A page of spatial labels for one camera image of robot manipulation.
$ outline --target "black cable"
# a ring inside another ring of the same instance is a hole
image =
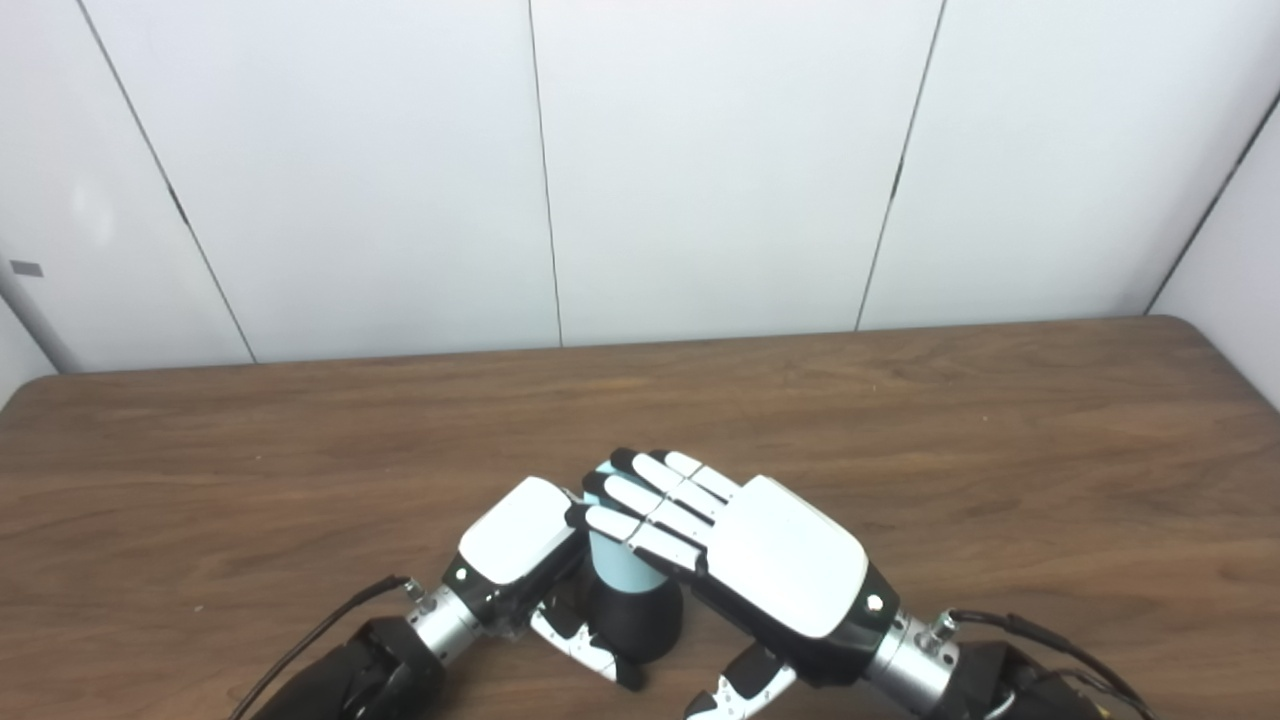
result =
[[[1027,638],[1029,641],[1037,642],[1044,647],[1056,650],[1064,655],[1070,655],[1071,657],[1079,660],[1087,665],[1091,670],[1102,675],[1102,678],[1111,684],[1116,691],[1132,697],[1133,700],[1142,702],[1142,697],[1133,685],[1126,683],[1115,670],[1107,667],[1105,662],[1089,655],[1084,648],[1076,646],[1071,641],[1064,638],[1062,635],[1050,630],[1042,625],[1037,625],[1030,620],[1020,615],[996,615],[995,612],[982,612],[980,610],[948,610],[951,619],[956,623],[979,623],[983,625],[995,625],[1011,635],[1018,635],[1020,638]]]
[[[1160,715],[1156,715],[1156,711],[1152,710],[1152,708],[1149,708],[1149,707],[1147,707],[1147,705],[1144,702],[1142,702],[1140,700],[1137,700],[1137,698],[1133,698],[1133,697],[1129,697],[1129,696],[1124,694],[1123,692],[1120,692],[1116,688],[1106,684],[1105,682],[1100,680],[1098,678],[1094,678],[1093,675],[1089,675],[1084,670],[1076,670],[1074,667],[1064,667],[1061,670],[1053,670],[1051,674],[1052,675],[1061,675],[1064,678],[1075,678],[1080,683],[1083,683],[1083,684],[1085,684],[1085,685],[1088,685],[1088,687],[1098,691],[1100,693],[1102,693],[1105,696],[1108,696],[1108,697],[1114,697],[1114,698],[1119,700],[1120,702],[1124,702],[1129,707],[1137,710],[1138,715],[1142,715],[1144,720],[1160,720]]]
[[[298,641],[298,644],[293,646],[289,650],[289,652],[285,652],[283,657],[276,660],[275,665],[271,665],[271,667],[266,671],[266,674],[264,674],[262,678],[257,683],[255,683],[252,688],[250,688],[248,693],[246,693],[244,697],[241,698],[239,703],[236,706],[236,710],[232,710],[232,714],[228,716],[228,720],[241,720],[244,716],[244,711],[247,711],[248,707],[253,705],[253,701],[257,700],[257,696],[262,694],[262,691],[266,689],[266,685],[270,685],[271,680],[274,680],[276,675],[279,675],[280,671],[289,665],[289,662],[293,662],[293,660],[297,656],[302,655],[302,651],[310,647],[311,643],[316,642],[316,638],[323,635],[325,630],[332,628],[338,620],[342,620],[343,615],[351,612],[353,609],[360,607],[361,605],[369,602],[370,600],[385,592],[390,592],[408,582],[410,578],[406,578],[403,575],[388,575],[381,580],[378,580],[376,583],[351,596],[351,600],[339,605],[337,610],[330,612],[329,616],[321,620],[319,625],[312,628],[310,633],[302,635],[302,639]]]

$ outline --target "robotic hand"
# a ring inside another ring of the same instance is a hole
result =
[[[1097,720],[1108,717],[1066,684],[1074,676],[1155,717],[1096,659],[1018,616],[948,611],[925,624],[842,527],[777,480],[742,486],[678,452],[618,450],[614,473],[584,480],[602,505],[566,519],[628,547],[690,585],[755,638],[685,710],[686,720],[741,720],[796,678],[814,687],[867,680],[928,720]],[[1050,671],[1005,642],[952,642],[957,623],[1002,626],[1068,652],[1106,678]]]
[[[527,626],[588,669],[639,689],[640,671],[616,656],[559,598],[549,596],[577,570],[586,552],[586,533],[564,520],[575,501],[547,480],[521,482],[466,530],[440,587],[426,593],[415,580],[389,578],[390,587],[404,582],[413,609],[403,618],[365,623],[344,644],[291,678],[253,719],[424,717],[440,694],[445,667],[475,641],[486,635],[515,639]],[[357,598],[348,605],[367,600]],[[244,697],[233,720],[293,655]]]

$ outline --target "wooden table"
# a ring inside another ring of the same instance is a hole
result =
[[[915,614],[1039,619],[1167,719],[1280,707],[1280,418],[1140,318],[38,380],[0,414],[0,716],[223,717],[351,592],[434,582],[517,480],[620,445],[771,474]],[[686,623],[636,696],[490,641],[440,715],[678,717],[746,644]],[[805,687],[764,717],[905,719]]]

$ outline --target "white wall panel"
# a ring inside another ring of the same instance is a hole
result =
[[[0,300],[0,407],[27,380],[54,374],[44,351],[31,340],[13,310]]]
[[[567,345],[852,329],[936,0],[532,0]]]
[[[1274,0],[957,0],[863,328],[1140,313],[1280,87]]]
[[[1280,407],[1280,114],[1272,114],[1152,311],[1189,320]]]
[[[0,3],[0,283],[54,360],[248,361],[74,1]]]
[[[90,0],[260,360],[556,345],[524,0]]]

